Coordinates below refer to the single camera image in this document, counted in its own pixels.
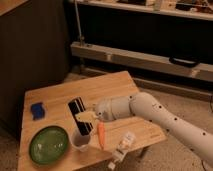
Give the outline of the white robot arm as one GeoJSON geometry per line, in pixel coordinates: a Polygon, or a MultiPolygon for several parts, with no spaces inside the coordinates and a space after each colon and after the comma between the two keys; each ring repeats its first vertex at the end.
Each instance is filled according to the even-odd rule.
{"type": "Polygon", "coordinates": [[[213,167],[213,135],[169,112],[146,92],[99,101],[93,111],[74,114],[78,122],[111,122],[140,117],[167,129],[176,139],[213,167]]]}

